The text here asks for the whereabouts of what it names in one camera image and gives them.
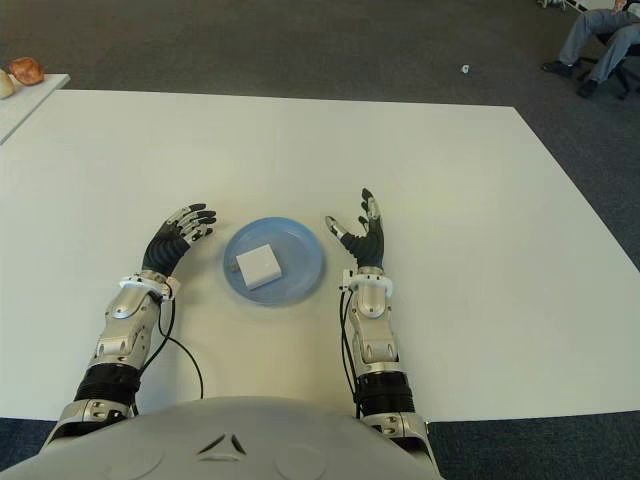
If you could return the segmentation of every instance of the robot finger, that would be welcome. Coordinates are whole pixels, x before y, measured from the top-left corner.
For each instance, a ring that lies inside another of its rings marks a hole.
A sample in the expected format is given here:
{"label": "robot finger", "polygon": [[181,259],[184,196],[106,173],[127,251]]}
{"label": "robot finger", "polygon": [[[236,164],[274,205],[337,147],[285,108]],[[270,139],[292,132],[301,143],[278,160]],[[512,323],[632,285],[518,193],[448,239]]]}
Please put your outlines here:
{"label": "robot finger", "polygon": [[212,225],[214,223],[216,223],[216,218],[215,217],[203,217],[203,218],[195,219],[194,221],[186,224],[184,227],[181,227],[180,235],[182,237],[186,237],[192,231],[196,230],[200,226],[202,226],[202,225]]}
{"label": "robot finger", "polygon": [[367,218],[369,220],[378,220],[380,218],[380,207],[378,206],[378,202],[376,201],[373,194],[367,190],[366,188],[362,189],[362,199],[366,202],[366,208],[363,205],[363,208],[367,212]]}
{"label": "robot finger", "polygon": [[205,237],[213,232],[213,228],[207,227],[206,225],[198,225],[193,230],[191,230],[185,237],[183,237],[184,241],[189,244],[189,246],[193,245],[202,237]]}
{"label": "robot finger", "polygon": [[193,205],[189,205],[188,207],[181,208],[180,210],[175,212],[173,215],[171,215],[169,218],[167,218],[167,222],[166,223],[167,224],[172,224],[172,223],[177,224],[180,220],[182,220],[182,218],[184,218],[186,215],[189,215],[191,212],[196,212],[198,210],[204,210],[205,208],[207,208],[207,204],[206,203],[194,203]]}
{"label": "robot finger", "polygon": [[364,228],[365,232],[369,232],[369,221],[364,218],[363,216],[359,216],[358,217],[358,221],[362,224],[362,227]]}
{"label": "robot finger", "polygon": [[346,228],[340,225],[340,223],[338,223],[338,221],[331,216],[327,215],[326,217],[324,217],[324,223],[327,225],[329,231],[333,233],[338,240],[342,240],[342,237],[349,233]]}
{"label": "robot finger", "polygon": [[201,222],[201,219],[213,218],[216,216],[216,212],[212,210],[199,210],[195,212],[188,213],[182,219],[178,221],[178,227],[185,227],[189,223],[204,223]]}

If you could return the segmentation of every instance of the white box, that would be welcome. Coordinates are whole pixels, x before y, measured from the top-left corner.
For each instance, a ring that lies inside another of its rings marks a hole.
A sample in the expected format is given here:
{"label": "white box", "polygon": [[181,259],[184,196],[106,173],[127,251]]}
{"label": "white box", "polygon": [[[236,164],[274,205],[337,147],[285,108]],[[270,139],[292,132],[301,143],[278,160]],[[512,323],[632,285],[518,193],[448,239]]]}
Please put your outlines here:
{"label": "white box", "polygon": [[282,276],[282,270],[268,243],[236,257],[244,283],[249,290]]}

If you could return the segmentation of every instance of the gray pants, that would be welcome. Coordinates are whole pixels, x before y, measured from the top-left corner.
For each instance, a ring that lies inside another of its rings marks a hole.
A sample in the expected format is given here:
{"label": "gray pants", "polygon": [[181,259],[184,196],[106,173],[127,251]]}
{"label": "gray pants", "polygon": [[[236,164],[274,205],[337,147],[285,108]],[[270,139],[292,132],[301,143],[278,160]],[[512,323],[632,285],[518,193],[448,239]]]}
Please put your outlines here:
{"label": "gray pants", "polygon": [[607,43],[607,51],[589,74],[598,83],[609,78],[611,71],[624,58],[631,45],[640,44],[640,18],[629,12],[613,13],[611,10],[589,10],[578,17],[560,51],[560,60],[571,65],[578,60],[591,35],[613,33]]}

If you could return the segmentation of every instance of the black cable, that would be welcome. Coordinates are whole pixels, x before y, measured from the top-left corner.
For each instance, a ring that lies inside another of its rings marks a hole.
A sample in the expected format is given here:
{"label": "black cable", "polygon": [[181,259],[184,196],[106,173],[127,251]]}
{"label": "black cable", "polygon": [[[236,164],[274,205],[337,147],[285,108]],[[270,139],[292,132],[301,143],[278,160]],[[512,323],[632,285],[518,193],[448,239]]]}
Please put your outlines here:
{"label": "black cable", "polygon": [[[173,300],[171,302],[171,321],[169,322],[169,329],[167,330],[167,335],[166,336],[163,335],[164,338],[162,340],[162,343],[160,343],[160,345],[158,346],[156,351],[153,352],[153,355],[151,355],[151,357],[149,357],[149,359],[144,363],[144,365],[142,365],[142,368],[138,372],[138,376],[142,377],[142,374],[144,373],[144,371],[151,364],[151,362],[153,362],[155,360],[155,358],[158,356],[158,354],[162,351],[164,346],[169,341],[169,336],[171,335],[171,332],[173,331],[173,323],[174,323],[175,319],[176,319],[176,301]],[[160,313],[158,314],[158,326],[160,326],[161,320],[162,320],[162,307],[160,307]]]}
{"label": "black cable", "polygon": [[[165,337],[163,335],[163,340],[162,343],[160,343],[160,345],[158,346],[158,348],[156,348],[156,351],[153,352],[153,355],[151,355],[151,357],[149,357],[147,359],[146,362],[144,362],[144,364],[142,365],[142,368],[140,368],[140,370],[138,371],[138,378],[142,377],[142,374],[145,372],[145,370],[147,369],[147,367],[149,365],[151,365],[151,362],[153,362],[155,360],[155,358],[158,356],[158,354],[162,351],[162,349],[164,348],[164,346],[167,344],[167,342],[169,341],[169,339],[167,338],[171,332],[173,331],[173,324],[175,322],[176,319],[176,302],[175,299],[171,302],[171,321],[169,322],[169,329],[167,331],[167,336]],[[162,323],[162,305],[160,305],[160,310],[158,312],[158,327],[160,327],[160,324]],[[140,412],[138,411],[138,404],[136,401],[134,401],[133,405],[131,405],[131,412],[133,413],[133,415],[135,417],[137,417],[138,415],[140,415]]]}
{"label": "black cable", "polygon": [[[173,331],[173,325],[174,325],[174,322],[175,322],[175,318],[176,318],[176,301],[175,301],[175,298],[174,298],[171,301],[171,321],[169,322],[169,328],[167,330],[167,333],[164,333],[164,331],[162,330],[162,321],[161,321],[162,315],[160,314],[158,316],[158,331],[160,332],[160,335],[162,335],[162,337],[163,337],[162,343],[158,346],[156,351],[153,352],[153,355],[151,355],[151,357],[149,357],[149,359],[144,363],[144,365],[142,366],[142,368],[138,372],[138,375],[142,376],[144,371],[151,364],[151,362],[158,356],[158,354],[162,351],[162,349],[167,344],[167,342],[169,342],[169,341],[173,342],[178,347],[180,347],[189,356],[189,358],[191,359],[191,362],[193,363],[193,366],[196,369],[196,373],[198,374],[198,382],[200,383],[200,399],[202,400],[204,398],[204,381],[202,380],[202,372],[200,371],[200,366],[198,365],[198,362],[196,361],[194,356],[191,354],[189,349],[187,347],[185,347],[182,343],[180,343],[178,340],[176,340],[175,338],[173,338],[171,336],[171,332]],[[131,405],[131,411],[133,412],[134,416],[138,416],[139,415],[138,406],[137,406],[136,403]]]}
{"label": "black cable", "polygon": [[344,338],[346,336],[346,332],[344,330],[344,323],[343,323],[343,318],[344,318],[344,292],[342,292],[342,295],[340,295],[340,309],[339,309],[339,314],[340,314],[340,346],[341,346],[341,353],[342,353],[342,367],[344,368],[344,374],[347,377],[347,383],[349,384],[349,390],[351,390],[351,397],[355,399],[355,391],[353,390],[353,385],[351,384],[351,377],[349,376],[349,371],[347,370],[347,361],[345,359],[344,356],[344,351],[345,351],[345,345],[344,345]]}
{"label": "black cable", "polygon": [[198,374],[198,382],[200,382],[200,400],[202,400],[204,398],[204,382],[202,381],[202,372],[200,371],[200,366],[198,365],[198,362],[196,362],[196,359],[193,357],[193,355],[191,354],[191,352],[187,347],[185,347],[182,343],[180,343],[175,338],[169,336],[168,332],[165,335],[165,333],[162,331],[162,324],[160,323],[158,323],[158,330],[160,331],[160,335],[162,335],[164,338],[168,338],[170,342],[173,342],[177,346],[179,346],[184,351],[184,353],[186,353],[191,359],[191,363],[193,363],[193,366],[196,368],[196,373]]}
{"label": "black cable", "polygon": [[[351,354],[351,347],[349,346],[349,339],[347,338],[346,331],[346,323],[347,323],[347,315],[349,313],[349,305],[351,305],[351,298],[353,297],[353,290],[349,294],[349,299],[347,300],[346,307],[344,306],[344,296],[345,292],[342,292],[340,296],[340,330],[342,336],[342,366],[344,367],[344,373],[347,377],[347,383],[349,384],[349,389],[351,390],[351,394],[353,396],[353,402],[356,405],[356,418],[360,418],[360,399],[359,399],[359,388],[358,388],[358,377],[356,374],[355,365],[353,362],[353,355]],[[347,357],[349,359],[349,367],[351,370],[351,377],[349,376],[349,372],[347,370],[347,365],[344,357],[345,351],[347,352]]]}

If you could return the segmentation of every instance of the robot forearm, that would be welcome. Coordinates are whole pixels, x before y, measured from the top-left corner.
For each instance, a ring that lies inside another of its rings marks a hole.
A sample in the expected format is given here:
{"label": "robot forearm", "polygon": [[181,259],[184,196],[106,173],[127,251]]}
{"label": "robot forearm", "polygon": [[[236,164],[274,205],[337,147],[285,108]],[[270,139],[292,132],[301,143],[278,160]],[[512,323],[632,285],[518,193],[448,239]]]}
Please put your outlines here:
{"label": "robot forearm", "polygon": [[205,208],[203,203],[190,205],[164,221],[147,246],[142,272],[122,279],[74,401],[63,410],[43,448],[55,439],[84,435],[131,416],[153,325],[162,302],[172,300],[179,288],[170,275],[193,243],[213,232],[215,212]]}
{"label": "robot forearm", "polygon": [[343,288],[354,330],[355,401],[362,421],[407,450],[427,450],[427,429],[415,413],[413,395],[391,330],[391,280],[379,267],[347,270]]}
{"label": "robot forearm", "polygon": [[131,416],[161,302],[175,290],[176,283],[151,270],[122,280],[74,401],[63,410],[45,447],[57,438],[84,435]]}

